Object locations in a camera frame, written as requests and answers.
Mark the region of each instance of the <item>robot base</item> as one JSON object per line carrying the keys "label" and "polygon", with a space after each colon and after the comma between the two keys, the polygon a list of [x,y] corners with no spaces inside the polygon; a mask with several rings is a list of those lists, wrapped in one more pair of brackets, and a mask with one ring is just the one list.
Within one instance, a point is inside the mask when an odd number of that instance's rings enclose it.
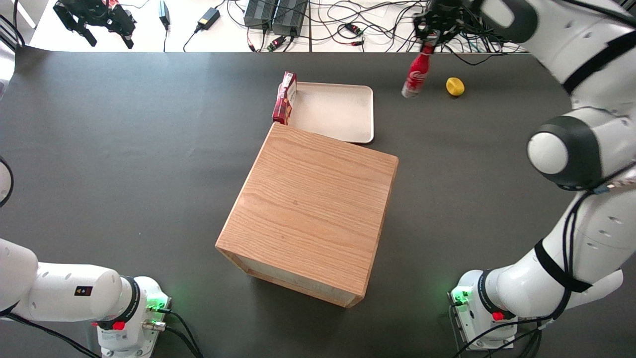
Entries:
{"label": "robot base", "polygon": [[106,358],[150,358],[155,349],[157,338],[159,337],[159,331],[151,329],[142,329],[142,324],[145,322],[164,322],[165,314],[155,311],[150,311],[148,307],[166,307],[170,308],[170,297],[163,293],[159,284],[150,277],[135,277],[135,281],[139,285],[141,291],[141,297],[139,301],[139,307],[134,313],[132,319],[127,323],[127,326],[138,327],[141,331],[141,337],[137,340],[138,344],[131,346],[125,343],[127,335],[133,336],[134,333],[127,331],[104,331],[97,328],[97,334],[100,338],[100,344],[102,341],[116,341],[115,346],[121,345],[117,348],[112,347],[112,343],[108,344],[108,348],[102,345],[102,357]]}
{"label": "robot base", "polygon": [[[464,343],[472,341],[481,333],[496,327],[502,323],[517,322],[517,318],[511,320],[494,321],[492,314],[486,310],[481,303],[477,291],[478,280],[483,271],[472,270],[464,273],[459,279],[457,286],[448,293],[451,304],[457,301],[462,304],[454,306],[455,323],[464,339]],[[468,350],[488,350],[496,349],[515,338],[516,325],[510,325],[496,329],[480,339],[476,340],[468,347]],[[506,346],[504,349],[512,348],[514,344]]]}

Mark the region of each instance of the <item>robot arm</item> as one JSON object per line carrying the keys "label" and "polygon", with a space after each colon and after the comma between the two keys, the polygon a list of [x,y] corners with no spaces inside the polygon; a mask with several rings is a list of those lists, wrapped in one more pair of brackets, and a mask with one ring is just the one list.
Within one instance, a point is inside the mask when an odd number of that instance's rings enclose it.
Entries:
{"label": "robot arm", "polygon": [[135,30],[135,19],[124,10],[117,0],[58,0],[53,10],[69,31],[77,31],[91,46],[97,44],[95,36],[86,25],[103,26],[121,36],[126,46],[133,47],[131,40]]}
{"label": "robot arm", "polygon": [[[0,157],[0,206],[9,198],[13,175]],[[152,278],[120,276],[93,265],[38,262],[29,249],[0,239],[0,319],[29,321],[91,320],[102,354],[115,358],[150,357],[155,331],[165,329],[166,296]]]}
{"label": "robot arm", "polygon": [[[618,15],[573,4],[577,0],[472,0],[465,7],[457,1],[434,0],[416,17],[419,38],[432,45],[448,41],[461,30],[462,9],[470,8],[496,33],[526,48],[570,95],[572,111],[530,138],[527,153],[538,172],[563,189],[595,194],[636,182],[636,169],[629,169],[636,159],[633,18],[610,0],[583,5]],[[570,212],[577,218],[568,274],[563,247]],[[547,237],[517,263],[464,274],[450,297],[464,339],[472,341],[469,349],[499,348],[514,339],[514,325],[482,335],[501,323],[549,317],[564,298],[572,308],[616,290],[623,281],[619,267],[636,250],[634,213],[633,187],[580,192]]]}

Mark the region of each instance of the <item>red button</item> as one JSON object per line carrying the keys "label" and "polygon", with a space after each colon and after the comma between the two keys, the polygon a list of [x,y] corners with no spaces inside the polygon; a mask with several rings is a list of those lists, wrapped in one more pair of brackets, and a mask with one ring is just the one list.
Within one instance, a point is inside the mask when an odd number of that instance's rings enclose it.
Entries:
{"label": "red button", "polygon": [[121,331],[124,328],[124,326],[126,326],[126,322],[115,322],[115,323],[113,323],[113,329],[115,331]]}

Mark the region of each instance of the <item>white tabletop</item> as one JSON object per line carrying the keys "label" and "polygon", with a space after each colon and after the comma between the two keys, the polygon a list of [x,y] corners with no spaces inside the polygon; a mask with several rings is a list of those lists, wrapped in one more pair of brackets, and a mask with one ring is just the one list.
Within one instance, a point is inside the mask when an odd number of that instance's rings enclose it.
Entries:
{"label": "white tabletop", "polygon": [[[165,0],[170,11],[170,31],[166,40],[166,52],[182,52],[183,45],[193,34],[197,20],[210,8],[221,3],[222,0]],[[129,50],[121,38],[114,33],[109,33],[103,27],[89,27],[97,39],[97,46],[91,47],[86,39],[75,32],[68,31],[53,11],[56,0],[50,0],[45,12],[38,24],[38,28],[29,43],[32,47],[56,51],[80,51],[80,52],[161,52],[165,30],[158,18],[158,0],[148,0],[141,9],[133,6],[125,6],[130,10],[137,21],[132,40],[135,43]],[[141,6],[146,0],[121,0],[121,4]],[[301,36],[294,39],[287,51],[290,52],[362,52],[363,47],[346,45],[357,39],[347,39],[338,34],[338,26],[343,22],[361,21],[364,24],[375,24],[381,28],[369,27],[365,30],[365,52],[405,52],[407,50],[418,51],[419,47],[405,41],[413,38],[413,25],[411,16],[421,13],[426,1],[403,1],[399,4],[386,4],[379,0],[355,0],[355,3],[338,0],[312,0],[307,10]],[[247,46],[247,29],[243,24],[243,11],[247,0],[224,1],[218,8],[220,18],[207,31],[195,34],[188,43],[188,52],[249,52]],[[364,18],[356,17],[356,11],[365,10]],[[354,22],[360,28],[365,29],[362,23]],[[381,31],[395,30],[395,40],[392,33]],[[351,37],[348,30],[340,31],[340,34]],[[278,36],[271,31],[265,36],[265,47]],[[256,48],[261,46],[263,33],[253,29],[249,31],[249,38]],[[483,43],[472,41],[469,45],[464,39],[453,39],[448,44],[456,52],[485,52]]]}

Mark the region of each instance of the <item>power supply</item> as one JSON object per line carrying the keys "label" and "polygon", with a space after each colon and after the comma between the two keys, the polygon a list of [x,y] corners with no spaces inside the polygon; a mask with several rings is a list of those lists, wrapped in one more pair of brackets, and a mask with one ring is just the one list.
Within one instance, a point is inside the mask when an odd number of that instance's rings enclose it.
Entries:
{"label": "power supply", "polygon": [[243,21],[245,26],[269,30],[276,10],[277,0],[249,0]]}
{"label": "power supply", "polygon": [[307,0],[279,0],[272,22],[274,33],[281,36],[300,35],[307,3]]}

